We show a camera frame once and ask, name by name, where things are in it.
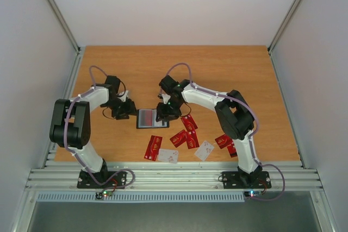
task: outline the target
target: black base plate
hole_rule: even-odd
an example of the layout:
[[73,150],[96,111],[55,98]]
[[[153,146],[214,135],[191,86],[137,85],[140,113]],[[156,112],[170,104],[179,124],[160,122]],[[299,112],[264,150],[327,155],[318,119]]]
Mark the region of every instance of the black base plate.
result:
[[[267,171],[261,171],[260,176],[258,179],[262,180],[266,185],[267,189],[270,189],[272,187],[271,180],[267,181],[267,178],[269,178],[270,175]],[[223,188],[224,189],[264,189],[265,186],[261,184],[258,180],[255,180],[255,182],[250,187],[243,186],[240,178],[239,178],[239,172],[238,171],[224,171],[221,173],[221,182],[223,182]]]
[[[108,171],[108,178],[113,175],[115,171]],[[78,189],[105,189],[106,187],[113,187],[114,182],[110,180],[103,186],[100,186],[94,182],[94,180],[89,176],[85,175],[83,171],[80,172],[79,179],[82,179],[82,181],[77,181],[77,188]],[[122,186],[127,182],[127,172],[121,171],[117,175],[113,176],[113,179],[117,181],[118,186]]]

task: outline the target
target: white wall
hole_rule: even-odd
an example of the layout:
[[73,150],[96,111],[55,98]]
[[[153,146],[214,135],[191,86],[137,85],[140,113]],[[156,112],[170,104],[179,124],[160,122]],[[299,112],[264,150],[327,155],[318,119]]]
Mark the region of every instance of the white wall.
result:
[[10,231],[74,50],[46,0],[0,0],[0,9],[0,231]]
[[295,132],[348,230],[348,0],[304,0],[275,49]]
[[85,45],[269,45],[293,0],[55,0]]

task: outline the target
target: wire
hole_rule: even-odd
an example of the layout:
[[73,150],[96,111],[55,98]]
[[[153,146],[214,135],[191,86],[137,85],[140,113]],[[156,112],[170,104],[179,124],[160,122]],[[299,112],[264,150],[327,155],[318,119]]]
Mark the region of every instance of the wire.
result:
[[93,76],[93,73],[92,73],[92,68],[96,68],[98,69],[99,71],[101,71],[106,77],[108,76],[107,73],[105,73],[105,71],[103,69],[101,69],[99,66],[96,66],[96,65],[91,65],[89,67],[89,75],[92,79],[92,83],[93,83],[93,86],[94,88],[96,87],[97,83],[96,83],[96,79],[94,79],[94,76]]
[[191,111],[192,111],[192,108],[191,108],[187,103],[185,103],[185,104],[186,104],[186,106],[187,106],[188,108],[190,108],[190,111],[189,111],[188,114],[182,115],[181,117],[186,117],[186,116],[188,116],[188,115],[191,113]]
[[266,183],[264,183],[263,180],[261,180],[261,179],[258,179],[258,180],[259,180],[259,182],[265,187],[264,190],[263,190],[263,192],[261,192],[261,195],[263,195],[263,194],[266,193],[266,191],[267,191],[267,185],[266,185]]
[[87,92],[84,92],[83,94],[79,94],[71,103],[70,103],[70,106],[68,108],[68,111],[66,113],[66,118],[65,118],[65,124],[64,124],[64,132],[63,132],[63,144],[64,144],[64,148],[70,152],[72,155],[75,156],[76,160],[82,165],[82,168],[85,169],[88,174],[91,176],[91,178],[93,179],[93,181],[98,184],[99,186],[103,186],[105,185],[106,183],[108,183],[111,179],[113,179],[114,176],[116,176],[117,174],[119,174],[120,172],[122,171],[126,171],[126,172],[129,172],[131,175],[132,175],[132,180],[127,183],[127,184],[124,184],[122,186],[119,186],[119,189],[122,189],[122,188],[125,188],[127,186],[129,186],[130,184],[134,183],[135,181],[135,174],[132,170],[128,169],[128,168],[124,168],[124,169],[121,169],[121,170],[118,170],[116,171],[114,174],[112,174],[105,182],[103,183],[100,183],[95,177],[94,175],[92,174],[92,171],[87,167],[87,165],[84,163],[84,161],[79,157],[79,155],[72,149],[70,149],[68,147],[68,144],[67,144],[67,128],[68,128],[68,125],[69,125],[69,119],[70,119],[70,116],[71,116],[71,112],[72,112],[72,108],[74,106],[74,104],[84,98],[85,96],[91,94],[94,92],[95,88],[96,88],[96,83],[95,83],[95,79],[93,77],[93,74],[92,74],[92,68],[97,68],[99,69],[100,71],[102,71],[106,76],[107,74],[101,69],[99,68],[98,66],[95,66],[95,65],[92,65],[89,67],[89,72],[90,72],[90,75],[91,75],[91,78],[92,78],[92,82],[93,82],[93,87],[91,89],[89,89]]
[[114,182],[114,186],[113,187],[106,187],[105,189],[103,189],[102,190],[102,195],[104,195],[106,190],[110,190],[110,189],[113,189],[113,190],[112,190],[112,192],[108,196],[110,197],[110,196],[113,195],[113,193],[115,192],[116,187],[117,187],[117,181],[115,179],[112,179],[112,181]]
[[207,93],[207,94],[209,94],[209,95],[213,95],[213,96],[216,96],[216,97],[221,97],[221,98],[229,99],[230,101],[239,103],[240,105],[242,105],[245,109],[247,109],[247,110],[250,112],[250,114],[252,115],[252,117],[254,118],[254,120],[255,120],[255,122],[256,122],[256,129],[253,130],[253,132],[252,132],[251,134],[249,134],[249,136],[248,136],[250,151],[251,151],[251,155],[252,155],[252,157],[253,157],[253,160],[255,161],[255,163],[256,163],[257,165],[259,165],[259,166],[261,166],[261,167],[268,167],[268,166],[274,167],[276,170],[279,171],[279,173],[280,173],[280,175],[281,175],[281,177],[282,177],[282,180],[283,180],[283,189],[282,189],[281,193],[280,193],[277,197],[275,197],[275,198],[273,198],[273,199],[263,199],[263,198],[254,198],[254,197],[253,197],[252,199],[259,200],[259,201],[272,201],[272,200],[279,199],[279,198],[284,194],[284,192],[285,192],[285,177],[284,177],[282,171],[281,171],[277,166],[275,166],[275,165],[273,165],[273,164],[265,164],[265,165],[263,165],[261,162],[259,162],[259,161],[257,160],[257,158],[256,158],[256,156],[255,156],[255,151],[254,151],[254,146],[253,146],[252,137],[253,137],[255,134],[257,134],[257,132],[259,131],[259,125],[260,125],[260,123],[259,123],[259,119],[258,119],[258,117],[256,116],[256,114],[254,113],[254,111],[253,111],[246,103],[244,103],[244,102],[242,102],[242,101],[240,101],[240,100],[238,100],[238,99],[236,99],[236,98],[233,98],[233,97],[230,97],[230,96],[221,94],[221,93],[219,93],[219,92],[214,92],[214,91],[209,90],[209,89],[206,89],[206,88],[201,88],[201,87],[199,87],[198,85],[195,85],[195,84],[193,83],[193,81],[192,81],[192,71],[191,71],[191,67],[190,67],[187,63],[185,63],[185,62],[179,62],[179,63],[173,65],[173,66],[167,71],[166,76],[167,76],[175,67],[177,67],[177,66],[179,66],[179,65],[184,65],[184,66],[187,67],[187,69],[188,69],[188,71],[189,71],[190,85],[191,85],[192,88],[195,88],[197,91],[205,92],[205,93]]
[[125,92],[126,92],[126,85],[124,84],[124,82],[122,82],[121,80],[120,80],[120,82],[121,82],[121,84],[123,85],[123,89],[124,89],[124,91],[123,92],[120,92],[120,94],[119,95],[116,95],[116,97],[122,97],[124,94],[125,94]]
[[254,199],[254,200],[258,200],[258,201],[274,201],[274,200],[279,199],[279,198],[282,197],[283,194],[285,193],[285,177],[284,177],[283,173],[281,172],[281,170],[280,170],[276,165],[273,165],[273,164],[264,164],[264,165],[261,164],[261,166],[262,166],[262,167],[268,167],[268,166],[270,166],[270,167],[273,167],[273,168],[275,168],[276,170],[278,170],[278,172],[280,173],[280,175],[281,175],[281,177],[282,177],[282,180],[283,180],[283,188],[282,188],[282,191],[281,191],[281,193],[279,193],[278,196],[276,196],[276,197],[274,197],[274,198],[269,198],[269,199],[268,199],[268,198],[257,198],[257,197],[246,197],[246,198]]
[[108,117],[108,116],[105,115],[104,112],[105,112],[106,109],[107,109],[107,108],[105,108],[105,109],[102,111],[103,116],[104,116],[106,119],[114,120],[115,118],[111,118],[111,117]]

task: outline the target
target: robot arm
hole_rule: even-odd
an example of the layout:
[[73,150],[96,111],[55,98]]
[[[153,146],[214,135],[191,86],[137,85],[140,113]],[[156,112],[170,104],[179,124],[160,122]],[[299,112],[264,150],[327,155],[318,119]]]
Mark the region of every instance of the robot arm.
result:
[[183,103],[195,103],[215,111],[223,132],[234,142],[241,179],[246,186],[253,183],[262,170],[256,163],[259,160],[254,152],[253,138],[249,137],[253,131],[254,118],[242,105],[228,99],[233,97],[246,104],[242,95],[236,90],[226,93],[203,88],[195,83],[191,85],[188,80],[179,83],[170,76],[163,78],[159,85],[166,94],[161,95],[163,102],[157,105],[156,120],[178,119]]
[[[84,95],[72,107],[68,123],[67,150],[82,165],[80,178],[89,179],[88,171],[93,173],[95,178],[103,183],[109,178],[106,162],[94,150],[90,142],[90,113],[97,107],[111,109],[111,116],[116,120],[127,119],[129,115],[136,114],[134,102],[128,98],[128,91],[118,93],[120,80],[115,76],[107,76],[104,84],[97,84]],[[69,107],[76,98],[59,99],[55,102],[49,138],[60,147],[64,146],[64,126]]]

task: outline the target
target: red card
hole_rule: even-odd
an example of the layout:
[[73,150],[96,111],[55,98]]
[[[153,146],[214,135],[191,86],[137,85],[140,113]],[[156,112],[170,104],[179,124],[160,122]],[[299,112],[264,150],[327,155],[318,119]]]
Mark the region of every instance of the red card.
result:
[[228,149],[228,152],[229,152],[229,155],[231,156],[231,158],[237,157],[237,151],[235,150],[234,144],[228,145],[227,149]]
[[186,143],[188,149],[194,149],[200,146],[200,144],[198,143],[196,131],[193,130],[186,132]]
[[215,139],[217,145],[219,145],[220,149],[227,147],[228,145],[234,145],[233,140],[228,137],[226,134],[221,135]]
[[177,148],[186,141],[186,131],[182,130],[172,138],[169,139],[173,145]]
[[187,131],[198,129],[197,124],[190,114],[188,116],[181,117],[181,121],[184,123]]
[[144,159],[156,161],[159,148],[161,147],[162,137],[151,135],[150,142],[147,145]]

